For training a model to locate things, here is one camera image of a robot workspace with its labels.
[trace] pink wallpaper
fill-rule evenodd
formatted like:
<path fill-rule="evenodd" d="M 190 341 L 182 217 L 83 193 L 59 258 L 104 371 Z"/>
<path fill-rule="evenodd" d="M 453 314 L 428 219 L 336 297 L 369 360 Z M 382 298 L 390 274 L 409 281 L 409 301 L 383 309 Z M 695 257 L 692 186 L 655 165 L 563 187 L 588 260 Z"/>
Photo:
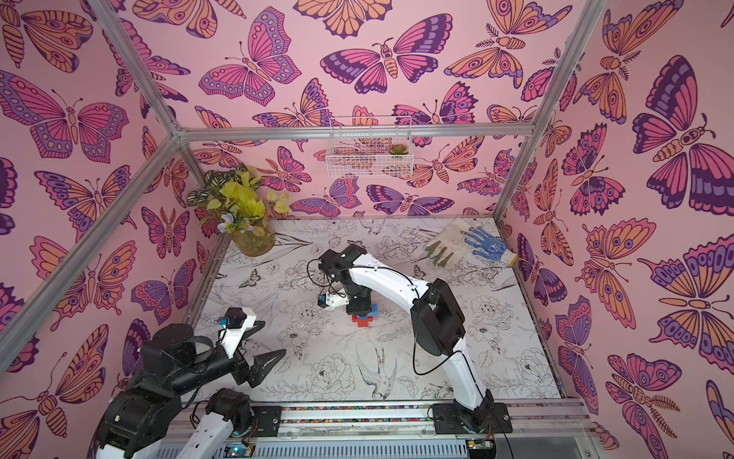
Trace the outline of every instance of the pink wallpaper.
<path fill-rule="evenodd" d="M 570 140 L 537 150 L 508 241 L 609 457 L 730 458 L 731 4 L 609 7 L 546 137 Z"/>
<path fill-rule="evenodd" d="M 5 2 L 0 16 L 1 330 L 164 135 L 139 97 L 115 95 L 115 57 L 78 1 Z M 162 171 L 13 362 L 0 386 L 0 458 L 87 453 L 110 394 L 134 368 L 128 329 L 155 333 L 186 312 L 187 298 L 156 302 L 168 289 L 152 281 L 163 275 L 192 294 L 214 246 L 179 203 L 194 187 L 178 160 Z M 186 237 L 170 250 L 150 241 L 156 218 L 183 226 L 185 214 Z M 177 277 L 182 265 L 191 269 Z"/>

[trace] white wire basket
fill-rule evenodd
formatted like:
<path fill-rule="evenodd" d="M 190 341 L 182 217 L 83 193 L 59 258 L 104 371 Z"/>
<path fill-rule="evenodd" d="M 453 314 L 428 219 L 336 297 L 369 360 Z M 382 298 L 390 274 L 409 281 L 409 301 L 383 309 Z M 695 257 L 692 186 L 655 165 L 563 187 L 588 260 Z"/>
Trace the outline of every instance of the white wire basket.
<path fill-rule="evenodd" d="M 410 135 L 412 130 L 410 117 L 373 116 L 372 118 L 389 118 L 392 123 L 397 118 L 406 118 L 407 122 L 369 126 L 359 134 L 335 124 L 337 120 L 348 119 L 354 125 L 355 119 L 358 118 L 341 116 L 329 119 L 329 147 L 326 152 L 329 177 L 337 178 L 352 174 L 357 177 L 411 178 L 415 152 L 413 137 Z M 403 145 L 406 148 L 405 153 L 391 154 L 390 150 L 395 145 Z"/>

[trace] bird illustration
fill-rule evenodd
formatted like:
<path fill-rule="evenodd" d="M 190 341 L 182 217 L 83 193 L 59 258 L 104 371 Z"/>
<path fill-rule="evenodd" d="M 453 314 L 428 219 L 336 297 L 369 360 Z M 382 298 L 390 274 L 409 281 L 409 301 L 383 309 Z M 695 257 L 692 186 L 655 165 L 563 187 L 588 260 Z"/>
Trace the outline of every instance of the bird illustration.
<path fill-rule="evenodd" d="M 362 363 L 359 351 L 357 351 L 357 365 L 360 367 L 360 374 L 362 375 L 364 382 L 370 386 L 374 386 L 374 390 L 372 391 L 372 400 L 386 400 L 388 395 L 390 395 L 390 392 L 393 390 L 395 375 L 398 372 L 398 359 L 395 359 L 393 374 L 388 378 L 388 374 L 385 371 L 385 347 L 382 347 L 382 357 L 380 357 L 379 352 L 377 352 L 377 347 L 374 348 L 374 353 L 377 355 L 377 373 L 373 372 L 367 368 L 364 363 Z"/>

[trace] mounting plate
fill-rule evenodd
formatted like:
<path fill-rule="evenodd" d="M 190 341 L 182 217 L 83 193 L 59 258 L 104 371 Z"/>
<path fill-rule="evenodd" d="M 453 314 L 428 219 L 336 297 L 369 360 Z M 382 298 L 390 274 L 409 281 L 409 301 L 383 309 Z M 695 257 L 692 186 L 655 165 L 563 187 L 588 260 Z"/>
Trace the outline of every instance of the mounting plate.
<path fill-rule="evenodd" d="M 459 409 L 454 403 L 436 403 L 431 405 L 431 407 L 433 408 L 433 426 L 436 429 L 436 433 L 464 434 L 470 432 L 461 422 Z M 507 405 L 504 403 L 494 403 L 491 409 L 494 414 L 494 416 L 490 416 L 492 418 L 492 429 L 497 433 L 511 433 L 512 423 L 507 413 Z"/>

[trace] glove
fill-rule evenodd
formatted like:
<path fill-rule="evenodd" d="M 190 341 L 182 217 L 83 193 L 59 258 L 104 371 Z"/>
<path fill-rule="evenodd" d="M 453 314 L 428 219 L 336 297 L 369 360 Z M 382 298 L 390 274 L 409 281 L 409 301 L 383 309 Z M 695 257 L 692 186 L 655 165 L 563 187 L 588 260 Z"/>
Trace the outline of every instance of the glove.
<path fill-rule="evenodd" d="M 471 253 L 489 261 L 500 261 L 512 266 L 517 261 L 515 255 L 500 239 L 487 233 L 482 227 L 472 227 L 469 231 L 462 231 L 466 236 L 464 243 L 473 247 Z"/>

